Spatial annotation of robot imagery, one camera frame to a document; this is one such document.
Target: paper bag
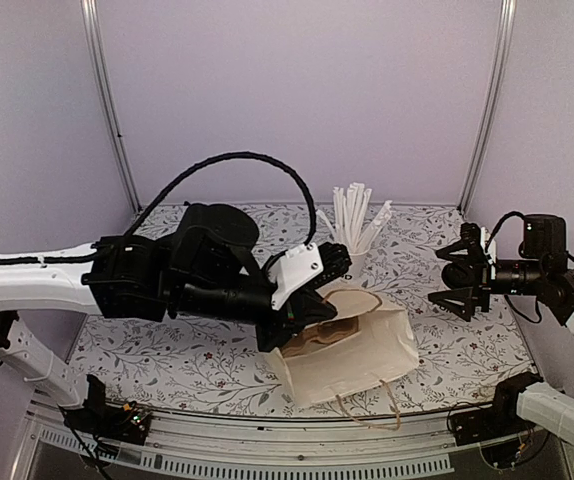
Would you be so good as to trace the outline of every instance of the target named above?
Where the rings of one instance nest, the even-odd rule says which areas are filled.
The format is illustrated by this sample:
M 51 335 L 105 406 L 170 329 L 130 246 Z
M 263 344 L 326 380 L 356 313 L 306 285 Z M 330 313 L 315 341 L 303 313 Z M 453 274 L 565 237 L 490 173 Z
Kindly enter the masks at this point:
M 418 350 L 404 307 L 338 283 L 319 293 L 336 307 L 338 315 L 306 328 L 294 343 L 265 354 L 297 406 L 310 407 L 369 390 L 418 366 Z M 324 331 L 339 321 L 344 324 L 336 331 Z

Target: floral tablecloth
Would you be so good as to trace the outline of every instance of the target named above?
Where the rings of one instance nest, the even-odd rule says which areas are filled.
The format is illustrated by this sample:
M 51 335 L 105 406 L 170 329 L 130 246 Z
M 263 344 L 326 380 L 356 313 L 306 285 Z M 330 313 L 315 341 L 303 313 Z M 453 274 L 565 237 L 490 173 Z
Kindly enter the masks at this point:
M 258 223 L 259 261 L 304 240 L 308 219 L 299 205 L 241 207 Z M 183 207 L 159 207 L 140 234 L 174 231 Z M 370 208 L 369 216 L 376 214 Z M 462 217 L 451 207 L 396 207 L 376 240 L 360 283 L 409 311 L 420 367 L 393 382 L 402 413 L 489 401 L 504 378 L 533 369 L 516 322 L 502 299 L 470 323 L 442 311 L 427 294 L 444 289 L 434 251 L 458 238 Z M 328 240 L 319 225 L 317 242 Z M 253 327 L 196 317 L 163 323 L 90 317 L 71 364 L 97 375 L 112 399 L 163 409 L 269 417 L 342 416 L 335 403 L 297 408 L 255 350 Z M 390 413 L 382 388 L 346 399 L 353 415 Z

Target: lavender wall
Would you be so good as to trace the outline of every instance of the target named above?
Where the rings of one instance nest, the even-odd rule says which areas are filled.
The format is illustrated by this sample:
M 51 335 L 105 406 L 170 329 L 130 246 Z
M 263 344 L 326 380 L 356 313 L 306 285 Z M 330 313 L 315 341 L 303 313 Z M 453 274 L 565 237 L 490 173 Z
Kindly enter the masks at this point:
M 203 158 L 256 150 L 319 200 L 364 181 L 377 198 L 455 204 L 482 115 L 501 2 L 104 0 L 99 19 L 143 201 Z M 250 162 L 170 202 L 300 201 Z
M 470 218 L 493 225 L 509 210 L 567 219 L 574 253 L 574 2 L 519 2 L 508 70 Z M 501 252 L 515 255 L 520 222 Z M 533 311 L 533 302 L 521 302 Z M 574 395 L 574 338 L 551 315 L 521 324 L 547 379 Z
M 72 246 L 128 221 L 80 2 L 0 2 L 0 252 Z M 80 317 L 24 315 L 64 355 Z M 32 389 L 0 368 L 0 479 Z

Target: leaf pattern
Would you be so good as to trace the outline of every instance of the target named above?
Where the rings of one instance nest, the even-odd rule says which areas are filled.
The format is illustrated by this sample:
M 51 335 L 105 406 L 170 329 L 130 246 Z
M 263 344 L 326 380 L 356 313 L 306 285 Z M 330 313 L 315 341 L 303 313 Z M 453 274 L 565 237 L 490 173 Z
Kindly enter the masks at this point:
M 241 207 L 256 221 L 259 262 L 302 242 L 307 212 L 300 205 Z M 331 214 L 329 207 L 321 207 Z M 175 230 L 184 207 L 159 207 L 139 231 L 151 238 Z M 370 207 L 369 221 L 377 213 Z M 442 290 L 444 263 L 434 251 L 458 238 L 462 217 L 450 207 L 396 207 L 369 252 L 359 284 L 408 309 L 420 366 L 391 384 L 402 413 L 446 409 L 456 402 L 489 401 L 495 385 L 533 369 L 516 322 L 502 299 L 469 323 L 429 303 Z M 329 240 L 319 224 L 317 242 Z M 343 416 L 336 402 L 297 408 L 289 391 L 256 352 L 254 330 L 192 316 L 162 323 L 90 317 L 71 360 L 107 385 L 110 398 L 164 409 L 268 417 Z M 382 388 L 344 401 L 352 415 L 390 413 Z

